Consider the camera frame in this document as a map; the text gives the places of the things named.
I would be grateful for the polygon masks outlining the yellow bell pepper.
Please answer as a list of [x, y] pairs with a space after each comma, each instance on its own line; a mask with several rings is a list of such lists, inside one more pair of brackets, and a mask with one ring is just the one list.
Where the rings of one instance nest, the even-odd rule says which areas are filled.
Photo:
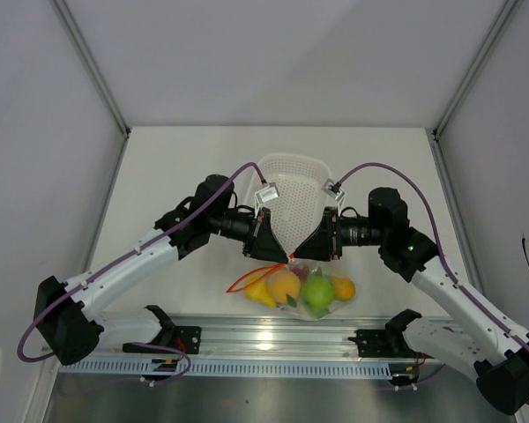
[[245, 297], [255, 303], [265, 305], [269, 308], [276, 308], [277, 303], [269, 294], [266, 281], [264, 279], [250, 279], [243, 290]]

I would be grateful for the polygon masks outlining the red grape bunch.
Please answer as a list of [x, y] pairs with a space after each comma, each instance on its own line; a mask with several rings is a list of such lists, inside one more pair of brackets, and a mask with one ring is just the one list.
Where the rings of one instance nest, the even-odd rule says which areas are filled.
[[289, 270], [300, 280], [305, 280], [310, 273], [309, 266], [306, 263], [291, 263]]

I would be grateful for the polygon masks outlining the clear orange zip bag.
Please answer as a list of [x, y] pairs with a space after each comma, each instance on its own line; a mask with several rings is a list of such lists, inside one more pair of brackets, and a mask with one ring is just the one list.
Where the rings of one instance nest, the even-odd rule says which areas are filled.
[[360, 293], [361, 293], [361, 286], [359, 285], [359, 283], [356, 282], [355, 280], [353, 280], [352, 278], [350, 278], [349, 276], [347, 276], [341, 270], [339, 270], [336, 266], [333, 265], [333, 263], [325, 263], [325, 262], [319, 262], [319, 261], [308, 260], [308, 259], [296, 259], [296, 258], [294, 258], [292, 256], [289, 258], [288, 263], [276, 263], [276, 264], [272, 264], [272, 265], [267, 265], [267, 266], [264, 266], [264, 267], [256, 268], [256, 269], [254, 269], [252, 271], [249, 271], [248, 273], [240, 276], [227, 289], [227, 293], [228, 294], [234, 294], [234, 295], [242, 296], [246, 301], [249, 301], [251, 303], [257, 304], [260, 307], [267, 308], [267, 309], [270, 309], [270, 310], [273, 310], [273, 309], [274, 310], [278, 310], [279, 312], [281, 312], [281, 313], [283, 313], [285, 315], [288, 315], [288, 314], [286, 314], [283, 311], [283, 308], [286, 305], [290, 305], [292, 307], [295, 307], [298, 302], [303, 302], [300, 294], [299, 294], [299, 298], [298, 298], [297, 301], [294, 301], [294, 302], [290, 301], [288, 304], [279, 304], [279, 303], [276, 302], [277, 303], [277, 307], [276, 308], [269, 308], [269, 307], [267, 307], [265, 305], [262, 305], [262, 304], [259, 304], [259, 303], [255, 303], [253, 301], [248, 300], [245, 297], [243, 290], [245, 289], [245, 286], [246, 286], [246, 284], [248, 283], [248, 281], [250, 279], [256, 279], [256, 280], [264, 279], [266, 281], [266, 284], [267, 284], [268, 278], [273, 273], [275, 273], [277, 271], [283, 271], [283, 270], [290, 271], [289, 270], [289, 265], [291, 263], [306, 263], [309, 266], [309, 270], [310, 270], [309, 276], [305, 280], [301, 280], [301, 289], [302, 289], [303, 283], [309, 277], [312, 277], [312, 276], [323, 276], [323, 277], [327, 278], [330, 282], [331, 282], [331, 278], [332, 277], [349, 278], [349, 279], [351, 279], [354, 282], [354, 284], [356, 286], [356, 295], [354, 296], [354, 298], [352, 300], [350, 300], [350, 301], [337, 301], [336, 299], [334, 299], [333, 303], [329, 307], [329, 309], [332, 312], [332, 314], [334, 314], [335, 312], [341, 310], [342, 308], [345, 308], [345, 307], [353, 304], [355, 302], [355, 300], [358, 298], [358, 296], [360, 295]]

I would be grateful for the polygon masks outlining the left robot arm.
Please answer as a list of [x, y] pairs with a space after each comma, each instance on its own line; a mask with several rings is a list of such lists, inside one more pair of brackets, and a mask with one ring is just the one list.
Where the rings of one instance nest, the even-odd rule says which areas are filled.
[[254, 206], [233, 205], [233, 182], [220, 174], [207, 176], [194, 195], [156, 220], [123, 256], [64, 282], [55, 277], [42, 281], [35, 329], [65, 366], [99, 346], [121, 346], [126, 353], [162, 353], [168, 348], [185, 352], [179, 330], [160, 307], [147, 305], [136, 314], [106, 313], [105, 308], [160, 267], [205, 246], [212, 235], [239, 241], [246, 257], [287, 263], [268, 206], [278, 196], [274, 183], [262, 182]]

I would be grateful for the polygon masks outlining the white cauliflower with leaves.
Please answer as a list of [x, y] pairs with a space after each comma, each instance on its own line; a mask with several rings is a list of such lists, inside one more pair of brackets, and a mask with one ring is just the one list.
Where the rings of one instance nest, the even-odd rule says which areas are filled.
[[298, 302], [295, 307], [286, 305], [283, 311], [295, 319], [309, 322], [320, 321], [332, 314], [328, 308], [310, 308], [304, 302]]

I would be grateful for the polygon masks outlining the green apple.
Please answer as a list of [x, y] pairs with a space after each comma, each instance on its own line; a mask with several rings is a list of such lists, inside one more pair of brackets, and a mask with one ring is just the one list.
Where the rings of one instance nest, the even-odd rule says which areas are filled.
[[315, 319], [328, 315], [329, 307], [335, 299], [331, 282], [323, 276], [309, 277], [302, 285], [300, 296]]

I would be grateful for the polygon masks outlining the yellow green mango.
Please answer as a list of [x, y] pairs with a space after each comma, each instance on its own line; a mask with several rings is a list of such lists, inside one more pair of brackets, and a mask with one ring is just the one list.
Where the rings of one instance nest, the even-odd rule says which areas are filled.
[[349, 278], [332, 277], [331, 283], [337, 301], [350, 301], [356, 295], [356, 286]]

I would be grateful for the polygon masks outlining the orange peach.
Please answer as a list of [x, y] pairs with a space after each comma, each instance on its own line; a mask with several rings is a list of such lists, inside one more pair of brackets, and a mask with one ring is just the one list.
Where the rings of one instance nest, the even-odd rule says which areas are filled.
[[267, 280], [268, 293], [279, 304], [297, 301], [301, 290], [300, 279], [291, 271], [273, 273]]

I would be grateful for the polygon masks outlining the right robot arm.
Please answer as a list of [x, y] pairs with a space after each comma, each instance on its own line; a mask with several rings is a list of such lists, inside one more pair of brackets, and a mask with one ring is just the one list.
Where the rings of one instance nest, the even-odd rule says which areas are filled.
[[375, 246], [384, 265], [432, 298], [461, 328], [445, 330], [412, 310], [387, 324], [386, 348], [401, 356], [426, 353], [475, 382], [506, 415], [529, 405], [529, 330], [514, 322], [448, 266], [434, 239], [410, 225], [399, 192], [369, 193], [365, 217], [327, 207], [317, 229], [295, 252], [298, 259], [330, 262], [345, 247]]

